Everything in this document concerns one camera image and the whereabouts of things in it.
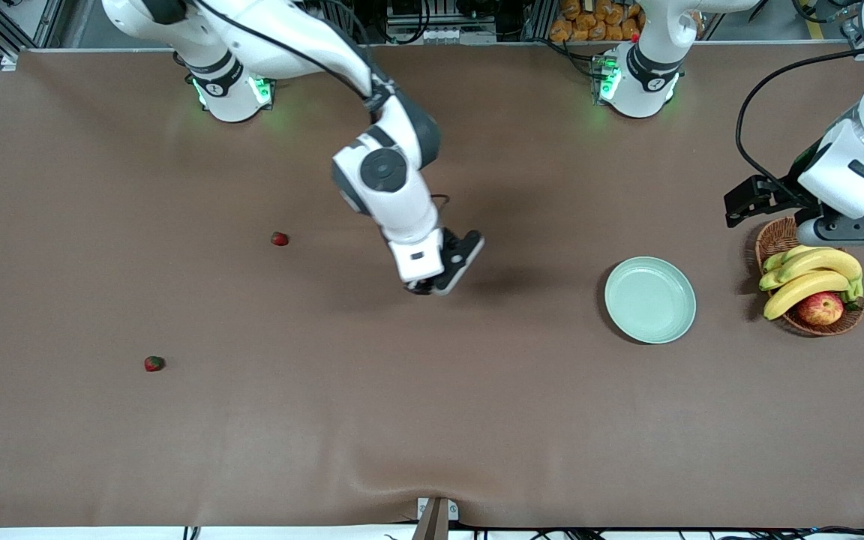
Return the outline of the metal clamp bracket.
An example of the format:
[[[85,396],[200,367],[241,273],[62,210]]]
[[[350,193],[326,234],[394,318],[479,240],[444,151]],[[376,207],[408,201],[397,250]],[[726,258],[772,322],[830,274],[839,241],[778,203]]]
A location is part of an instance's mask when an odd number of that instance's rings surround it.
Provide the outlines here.
[[[419,498],[418,523],[411,540],[449,540],[450,525],[459,521],[459,506],[447,498]]]

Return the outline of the orange bread roll pile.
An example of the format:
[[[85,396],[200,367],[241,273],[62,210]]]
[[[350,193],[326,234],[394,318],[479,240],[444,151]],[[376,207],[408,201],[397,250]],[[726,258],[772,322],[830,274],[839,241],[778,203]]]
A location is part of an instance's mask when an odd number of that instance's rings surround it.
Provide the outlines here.
[[[555,44],[587,41],[636,41],[646,14],[634,0],[556,0],[545,37]]]

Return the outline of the red apple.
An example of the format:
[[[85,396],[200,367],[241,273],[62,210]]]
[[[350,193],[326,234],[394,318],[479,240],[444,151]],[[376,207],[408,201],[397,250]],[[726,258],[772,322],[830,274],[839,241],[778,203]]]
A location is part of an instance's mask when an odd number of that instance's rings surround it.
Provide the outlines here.
[[[819,292],[803,298],[796,305],[796,315],[807,325],[829,327],[845,313],[845,304],[837,292]]]

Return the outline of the brown wicker basket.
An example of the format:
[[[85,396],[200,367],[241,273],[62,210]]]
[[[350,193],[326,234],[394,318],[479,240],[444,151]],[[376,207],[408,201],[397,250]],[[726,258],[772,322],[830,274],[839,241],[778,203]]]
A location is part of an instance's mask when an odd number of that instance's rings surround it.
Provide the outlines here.
[[[796,246],[813,246],[803,245],[796,239],[796,223],[791,217],[785,217],[778,220],[772,220],[766,224],[759,233],[754,243],[754,256],[757,261],[759,273],[762,274],[762,263],[768,257],[779,252],[785,252]],[[844,315],[838,322],[829,325],[829,327],[813,327],[807,325],[796,314],[795,311],[789,312],[785,316],[777,319],[783,322],[786,326],[795,328],[801,335],[809,336],[837,336],[847,334],[851,329],[857,327],[864,315],[864,302],[860,310],[846,310]]]

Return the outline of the white power strip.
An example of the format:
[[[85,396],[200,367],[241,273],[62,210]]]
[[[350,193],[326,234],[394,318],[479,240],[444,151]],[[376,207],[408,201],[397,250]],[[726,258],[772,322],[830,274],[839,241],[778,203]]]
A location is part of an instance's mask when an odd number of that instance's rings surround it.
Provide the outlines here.
[[[426,45],[478,45],[495,44],[500,40],[493,27],[478,25],[430,25],[423,30],[418,24],[406,24],[387,26],[385,33],[402,44],[411,41],[411,44]]]

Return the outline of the light green round plate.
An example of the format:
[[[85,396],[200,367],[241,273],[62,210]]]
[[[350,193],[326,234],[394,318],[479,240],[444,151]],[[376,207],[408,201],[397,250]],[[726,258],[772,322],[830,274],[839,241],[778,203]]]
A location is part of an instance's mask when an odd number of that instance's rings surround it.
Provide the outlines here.
[[[697,315],[690,280],[669,261],[636,256],[621,261],[604,282],[604,307],[629,338],[647,344],[678,341]]]

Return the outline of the brown table cover mat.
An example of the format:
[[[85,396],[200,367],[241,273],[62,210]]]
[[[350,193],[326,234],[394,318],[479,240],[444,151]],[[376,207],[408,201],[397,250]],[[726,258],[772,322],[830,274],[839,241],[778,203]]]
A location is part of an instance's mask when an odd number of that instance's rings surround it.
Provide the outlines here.
[[[333,184],[366,114],[329,76],[227,125],[168,52],[21,55],[0,74],[0,527],[382,523],[436,495],[478,527],[864,527],[864,318],[765,321],[758,222],[727,228],[722,202],[749,174],[746,93],[830,50],[697,46],[630,121],[542,46],[377,49],[441,126],[443,222],[486,239],[446,297],[406,292]],[[607,314],[632,257],[690,280],[678,340]]]

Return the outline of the aluminium frame profile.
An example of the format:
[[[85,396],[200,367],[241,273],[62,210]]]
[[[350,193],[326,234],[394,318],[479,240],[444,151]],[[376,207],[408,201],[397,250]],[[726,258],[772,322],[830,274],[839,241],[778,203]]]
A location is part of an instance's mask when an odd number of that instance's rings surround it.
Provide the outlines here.
[[[846,38],[850,50],[864,50],[864,34],[860,22],[860,5],[850,6],[849,13],[842,11],[840,31]]]
[[[49,47],[63,24],[68,0],[0,0],[0,61]]]

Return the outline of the yellow banana bunch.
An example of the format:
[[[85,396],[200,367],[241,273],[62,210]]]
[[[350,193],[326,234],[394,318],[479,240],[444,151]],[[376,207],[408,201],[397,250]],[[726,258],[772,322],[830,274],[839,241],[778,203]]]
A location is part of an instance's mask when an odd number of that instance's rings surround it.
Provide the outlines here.
[[[762,263],[758,288],[770,294],[763,309],[767,320],[777,320],[806,297],[837,292],[844,310],[860,310],[864,302],[864,274],[860,261],[834,248],[796,246],[769,256]]]

